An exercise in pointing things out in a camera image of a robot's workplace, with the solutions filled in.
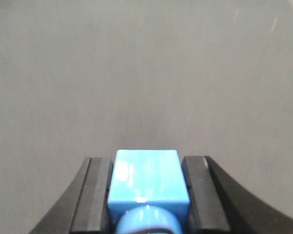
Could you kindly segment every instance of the blue block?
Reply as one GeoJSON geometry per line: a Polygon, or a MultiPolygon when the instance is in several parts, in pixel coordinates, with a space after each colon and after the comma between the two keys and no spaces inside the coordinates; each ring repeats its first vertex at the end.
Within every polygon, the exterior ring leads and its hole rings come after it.
{"type": "Polygon", "coordinates": [[[176,150],[119,150],[108,194],[114,225],[140,206],[156,206],[173,213],[184,225],[189,196],[176,150]]]}

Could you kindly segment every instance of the gray background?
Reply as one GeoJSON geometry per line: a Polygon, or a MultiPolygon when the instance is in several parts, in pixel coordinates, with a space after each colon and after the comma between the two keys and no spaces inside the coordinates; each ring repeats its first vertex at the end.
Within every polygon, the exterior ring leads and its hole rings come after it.
{"type": "Polygon", "coordinates": [[[293,0],[0,0],[0,234],[122,148],[210,155],[293,217],[293,0]]]}

